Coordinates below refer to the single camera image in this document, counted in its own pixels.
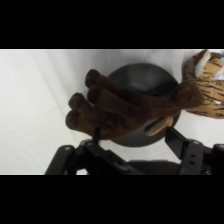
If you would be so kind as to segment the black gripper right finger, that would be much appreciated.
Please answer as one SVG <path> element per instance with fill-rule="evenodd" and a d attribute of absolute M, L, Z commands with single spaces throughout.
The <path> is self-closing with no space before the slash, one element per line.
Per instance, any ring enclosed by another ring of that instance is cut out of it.
<path fill-rule="evenodd" d="M 203 164 L 202 143 L 196 140 L 188 140 L 175 128 L 166 129 L 165 142 L 181 161 L 178 175 L 200 175 Z"/>

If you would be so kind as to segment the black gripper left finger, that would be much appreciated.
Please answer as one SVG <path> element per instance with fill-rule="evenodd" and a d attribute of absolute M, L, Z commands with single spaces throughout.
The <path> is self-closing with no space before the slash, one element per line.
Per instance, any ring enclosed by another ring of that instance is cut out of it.
<path fill-rule="evenodd" d="M 82 165 L 86 169 L 111 169 L 112 154 L 110 150 L 103 149 L 99 142 L 101 129 L 97 127 L 94 130 L 93 137 L 81 143 L 80 155 L 82 156 Z"/>

